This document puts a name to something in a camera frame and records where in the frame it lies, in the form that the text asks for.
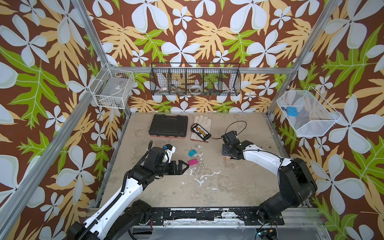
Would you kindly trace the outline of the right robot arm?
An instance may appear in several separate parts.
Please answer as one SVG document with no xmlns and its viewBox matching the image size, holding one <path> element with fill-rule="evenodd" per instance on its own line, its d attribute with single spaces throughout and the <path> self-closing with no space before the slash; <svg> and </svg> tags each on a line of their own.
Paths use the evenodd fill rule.
<svg viewBox="0 0 384 240">
<path fill-rule="evenodd" d="M 258 207 L 256 220 L 261 224 L 269 224 L 282 211 L 298 207 L 318 190 L 304 160 L 283 158 L 263 150 L 250 141 L 241 142 L 235 131 L 230 131 L 221 138 L 224 142 L 222 147 L 224 156 L 255 163 L 278 178 L 279 192 Z"/>
</svg>

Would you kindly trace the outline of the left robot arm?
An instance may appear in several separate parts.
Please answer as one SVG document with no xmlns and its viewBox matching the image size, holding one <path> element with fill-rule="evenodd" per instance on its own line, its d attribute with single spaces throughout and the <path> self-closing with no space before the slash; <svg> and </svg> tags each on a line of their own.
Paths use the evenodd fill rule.
<svg viewBox="0 0 384 240">
<path fill-rule="evenodd" d="M 146 153 L 123 177 L 121 188 L 90 218 L 67 230 L 69 240 L 117 240 L 139 223 L 150 221 L 151 206 L 136 200 L 149 184 L 164 176 L 182 175 L 189 164 L 173 161 L 176 148 L 149 146 Z"/>
</svg>

